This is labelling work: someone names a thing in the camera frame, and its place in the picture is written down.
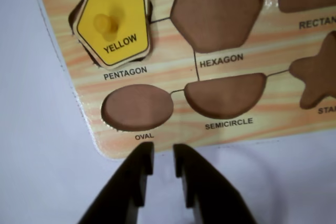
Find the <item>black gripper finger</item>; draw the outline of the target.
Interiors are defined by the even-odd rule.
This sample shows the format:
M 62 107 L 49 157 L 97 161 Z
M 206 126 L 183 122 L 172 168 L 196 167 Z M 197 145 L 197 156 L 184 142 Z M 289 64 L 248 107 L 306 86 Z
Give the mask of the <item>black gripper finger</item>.
M 200 153 L 173 145 L 175 172 L 195 223 L 256 223 L 239 191 Z
M 154 144 L 139 144 L 106 183 L 79 223 L 137 223 L 153 174 Z

